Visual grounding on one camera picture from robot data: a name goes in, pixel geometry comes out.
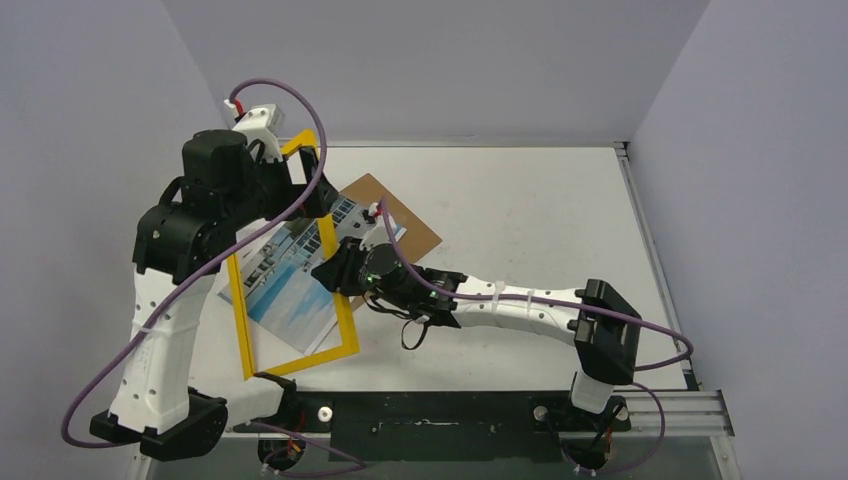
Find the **yellow picture frame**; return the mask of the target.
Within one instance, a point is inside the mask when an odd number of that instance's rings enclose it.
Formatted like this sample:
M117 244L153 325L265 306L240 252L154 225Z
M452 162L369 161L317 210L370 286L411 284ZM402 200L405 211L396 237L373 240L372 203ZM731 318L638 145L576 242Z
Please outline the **yellow picture frame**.
M318 149L318 144L319 141L316 139L315 132L311 129L304 129L291 140L287 141L280 148L280 151L284 154L293 154L301 147L314 147ZM317 220L317 230L320 234L324 257L328 259L339 250L337 233L330 215ZM256 366L256 357L253 352L253 339L247 315L246 297L243 291L238 255L231 255L227 259L226 264L230 280L230 291L233 297L232 308L236 324L241 369L244 379L247 380L249 377L257 376L260 370ZM333 295L333 301L341 344L268 368L264 370L264 373L283 377L318 365L350 357L360 352L359 338L350 301L347 297L338 293Z

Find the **building and sky photo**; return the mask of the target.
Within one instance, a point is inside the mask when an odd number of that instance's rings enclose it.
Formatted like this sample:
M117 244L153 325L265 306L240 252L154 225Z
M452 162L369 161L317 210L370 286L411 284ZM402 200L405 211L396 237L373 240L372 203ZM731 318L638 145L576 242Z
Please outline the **building and sky photo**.
M304 355L337 324L333 295L311 272L323 263L318 222L284 222L239 252L247 317Z

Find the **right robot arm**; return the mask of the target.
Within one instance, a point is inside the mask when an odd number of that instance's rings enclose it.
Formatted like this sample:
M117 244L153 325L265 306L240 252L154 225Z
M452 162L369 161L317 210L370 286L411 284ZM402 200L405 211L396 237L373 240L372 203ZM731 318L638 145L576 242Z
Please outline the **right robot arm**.
M641 327L638 311L608 282L580 288L534 290L485 281L461 272L404 265L389 243L363 249L344 238L338 251L313 268L331 293L375 300L375 310L430 327L493 327L563 342L579 368L565 402L568 421L588 429L600 421L613 390L633 380Z

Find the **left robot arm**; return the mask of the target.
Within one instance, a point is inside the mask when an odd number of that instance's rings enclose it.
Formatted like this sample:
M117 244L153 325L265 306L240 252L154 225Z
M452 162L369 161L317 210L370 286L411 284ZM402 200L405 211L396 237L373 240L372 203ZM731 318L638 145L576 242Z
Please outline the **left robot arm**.
M184 144L182 174L137 225L131 339L112 361L123 368L116 396L90 421L96 447L135 444L144 455L172 461L207 454L234 425L262 420L282 431L296 422L290 380L254 374L202 392L189 373L216 274L244 246L238 232L257 220L275 225L329 210L322 196L326 146L298 152L303 185L292 182L277 148L242 133L207 130Z

